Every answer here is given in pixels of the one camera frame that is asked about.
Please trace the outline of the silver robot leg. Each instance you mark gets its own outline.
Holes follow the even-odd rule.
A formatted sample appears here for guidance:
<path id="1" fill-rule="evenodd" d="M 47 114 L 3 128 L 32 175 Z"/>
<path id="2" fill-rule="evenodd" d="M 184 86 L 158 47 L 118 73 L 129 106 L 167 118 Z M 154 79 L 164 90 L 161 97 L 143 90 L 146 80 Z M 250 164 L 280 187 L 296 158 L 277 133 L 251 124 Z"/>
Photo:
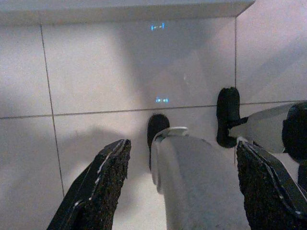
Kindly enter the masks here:
<path id="1" fill-rule="evenodd" d="M 281 152 L 285 150 L 282 141 L 283 121 L 293 105 L 285 104 L 253 113 L 248 116 L 246 123 L 231 128 L 229 134 L 232 137 L 243 137 L 253 141 L 267 151 Z"/>
<path id="2" fill-rule="evenodd" d="M 157 133 L 151 174 L 164 196 L 167 230 L 251 230 L 232 161 L 186 127 Z"/>

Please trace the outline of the black robot right foot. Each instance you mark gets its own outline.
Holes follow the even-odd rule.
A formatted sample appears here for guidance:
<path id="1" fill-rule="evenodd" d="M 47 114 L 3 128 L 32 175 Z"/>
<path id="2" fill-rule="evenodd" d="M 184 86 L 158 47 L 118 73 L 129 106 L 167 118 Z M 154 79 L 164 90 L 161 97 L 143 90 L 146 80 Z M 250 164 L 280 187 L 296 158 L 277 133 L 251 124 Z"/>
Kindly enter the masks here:
<path id="1" fill-rule="evenodd" d="M 248 121 L 248 117 L 239 115 L 240 96 L 237 88 L 222 88 L 219 92 L 216 107 L 218 130 L 216 141 L 224 148 L 236 145 L 236 138 L 229 136 L 229 130 Z"/>

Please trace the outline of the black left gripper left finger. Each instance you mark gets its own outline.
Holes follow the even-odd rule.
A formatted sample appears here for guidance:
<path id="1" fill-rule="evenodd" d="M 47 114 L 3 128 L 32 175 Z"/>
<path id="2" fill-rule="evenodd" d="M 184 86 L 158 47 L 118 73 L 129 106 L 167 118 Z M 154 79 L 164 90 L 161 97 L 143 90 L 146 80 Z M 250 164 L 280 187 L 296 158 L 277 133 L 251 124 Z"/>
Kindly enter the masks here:
<path id="1" fill-rule="evenodd" d="M 47 230 L 112 230 L 131 141 L 106 145 L 73 181 Z"/>

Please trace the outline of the silver robot right leg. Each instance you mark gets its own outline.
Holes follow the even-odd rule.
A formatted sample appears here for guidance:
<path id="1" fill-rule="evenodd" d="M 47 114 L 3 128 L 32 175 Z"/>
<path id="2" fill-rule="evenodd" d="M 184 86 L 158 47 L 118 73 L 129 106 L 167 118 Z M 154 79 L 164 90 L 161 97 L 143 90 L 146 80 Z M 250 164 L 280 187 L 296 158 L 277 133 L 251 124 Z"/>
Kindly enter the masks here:
<path id="1" fill-rule="evenodd" d="M 282 141 L 283 121 L 293 105 L 285 104 L 253 113 L 248 116 L 246 123 L 231 128 L 229 134 L 232 137 L 243 137 L 253 141 L 267 151 L 281 152 L 285 150 Z"/>

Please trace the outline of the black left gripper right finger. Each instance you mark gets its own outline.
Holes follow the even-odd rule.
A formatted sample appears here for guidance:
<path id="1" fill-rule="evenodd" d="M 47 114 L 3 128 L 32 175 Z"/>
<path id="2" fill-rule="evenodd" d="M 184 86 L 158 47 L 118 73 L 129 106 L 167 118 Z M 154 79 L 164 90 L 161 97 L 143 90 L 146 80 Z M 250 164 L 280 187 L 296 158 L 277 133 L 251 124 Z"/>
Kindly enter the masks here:
<path id="1" fill-rule="evenodd" d="M 237 140 L 237 168 L 251 230 L 307 230 L 307 191 L 264 148 Z"/>

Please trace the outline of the black robot leg joint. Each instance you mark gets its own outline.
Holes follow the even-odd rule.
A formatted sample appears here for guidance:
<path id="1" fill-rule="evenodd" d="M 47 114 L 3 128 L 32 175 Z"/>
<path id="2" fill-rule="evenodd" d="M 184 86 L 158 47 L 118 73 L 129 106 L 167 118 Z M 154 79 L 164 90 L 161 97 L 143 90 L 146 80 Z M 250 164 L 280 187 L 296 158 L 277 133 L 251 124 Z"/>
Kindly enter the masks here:
<path id="1" fill-rule="evenodd" d="M 298 184 L 307 191 L 307 102 L 294 104 L 283 121 L 285 151 L 299 164 Z"/>

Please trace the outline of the silver robot left leg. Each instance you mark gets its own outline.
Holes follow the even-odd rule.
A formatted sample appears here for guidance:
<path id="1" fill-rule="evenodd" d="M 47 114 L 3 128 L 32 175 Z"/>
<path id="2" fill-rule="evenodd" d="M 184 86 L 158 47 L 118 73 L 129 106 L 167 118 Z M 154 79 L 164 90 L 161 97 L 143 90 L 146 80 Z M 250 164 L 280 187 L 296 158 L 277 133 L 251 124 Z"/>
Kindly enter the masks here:
<path id="1" fill-rule="evenodd" d="M 186 127 L 157 133 L 151 174 L 164 196 L 167 230 L 251 230 L 232 161 Z"/>

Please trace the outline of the white furniture base panel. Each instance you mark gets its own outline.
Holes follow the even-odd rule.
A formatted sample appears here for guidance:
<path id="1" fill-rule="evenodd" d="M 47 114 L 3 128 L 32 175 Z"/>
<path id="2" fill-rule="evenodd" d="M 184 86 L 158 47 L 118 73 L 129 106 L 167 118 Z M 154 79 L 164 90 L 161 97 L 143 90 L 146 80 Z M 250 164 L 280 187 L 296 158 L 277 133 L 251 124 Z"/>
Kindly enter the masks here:
<path id="1" fill-rule="evenodd" d="M 0 26 L 237 17 L 256 0 L 0 0 Z"/>

